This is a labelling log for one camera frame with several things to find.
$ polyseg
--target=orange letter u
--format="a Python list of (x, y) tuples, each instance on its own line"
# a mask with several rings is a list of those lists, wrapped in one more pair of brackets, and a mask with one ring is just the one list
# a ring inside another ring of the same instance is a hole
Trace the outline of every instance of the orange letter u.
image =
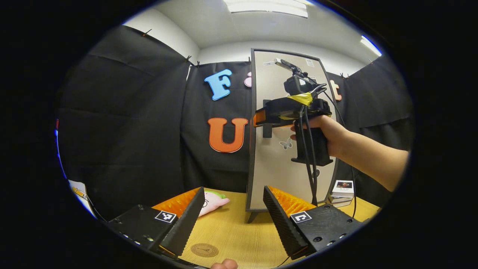
[(211, 118), (207, 121), (210, 126), (209, 145), (216, 151), (231, 153), (242, 148), (244, 144), (244, 127), (249, 121), (241, 118), (232, 119), (231, 122), (235, 126), (235, 132), (234, 141), (231, 144), (226, 144), (222, 141), (222, 131), (227, 122), (224, 118)]

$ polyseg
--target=table surface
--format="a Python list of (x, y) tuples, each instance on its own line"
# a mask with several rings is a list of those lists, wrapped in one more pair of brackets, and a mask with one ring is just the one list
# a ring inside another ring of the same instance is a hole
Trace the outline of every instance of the table surface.
[[(205, 188), (205, 191), (223, 193), (231, 201), (198, 218), (183, 255), (180, 256), (181, 259), (209, 268), (215, 262), (221, 263), (224, 259), (230, 258), (237, 261), (239, 269), (270, 269), (278, 266), (287, 258), (279, 234), (268, 212), (259, 213), (252, 223), (247, 223), (250, 212), (245, 211), (245, 193), (208, 188)], [(354, 211), (354, 201), (348, 206), (339, 207), (339, 209), (351, 216)], [(378, 209), (379, 207), (357, 198), (355, 219), (364, 221), (371, 218)], [(209, 258), (194, 254), (191, 247), (199, 243), (215, 246), (218, 248), (218, 254)], [(288, 259), (284, 264), (298, 260)]]

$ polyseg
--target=letter f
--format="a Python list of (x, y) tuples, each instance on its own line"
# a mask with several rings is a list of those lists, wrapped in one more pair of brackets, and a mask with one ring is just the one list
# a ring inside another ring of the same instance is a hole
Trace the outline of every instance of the letter f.
[(224, 96), (227, 96), (228, 94), (231, 93), (230, 90), (226, 90), (223, 87), (223, 85), (225, 85), (226, 87), (231, 86), (231, 81), (229, 80), (228, 77), (226, 77), (230, 75), (232, 75), (231, 70), (224, 69), (221, 72), (218, 72), (204, 79), (204, 81), (209, 83), (209, 85), (211, 86), (211, 90), (213, 93), (213, 96), (212, 96), (213, 101), (219, 100), (223, 98)]

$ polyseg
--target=hand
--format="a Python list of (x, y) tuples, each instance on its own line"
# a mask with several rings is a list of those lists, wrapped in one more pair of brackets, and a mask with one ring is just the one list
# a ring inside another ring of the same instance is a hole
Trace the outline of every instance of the hand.
[(233, 259), (225, 259), (222, 263), (215, 263), (211, 269), (238, 269), (238, 263)]
[[(309, 120), (310, 128), (319, 127), (327, 138), (327, 149), (330, 156), (340, 158), (344, 152), (344, 148), (347, 146), (347, 135), (350, 133), (345, 127), (340, 125), (334, 119), (321, 115)], [(295, 132), (295, 127), (292, 126), (291, 130)], [(294, 135), (291, 135), (292, 140), (297, 140)]]

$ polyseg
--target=pink plush toy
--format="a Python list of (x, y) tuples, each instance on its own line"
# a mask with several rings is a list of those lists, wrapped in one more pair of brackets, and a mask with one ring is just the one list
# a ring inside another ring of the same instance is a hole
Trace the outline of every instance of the pink plush toy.
[(204, 205), (199, 213), (199, 217), (215, 210), (221, 205), (227, 204), (230, 201), (224, 194), (219, 194), (215, 191), (205, 191), (204, 198)]

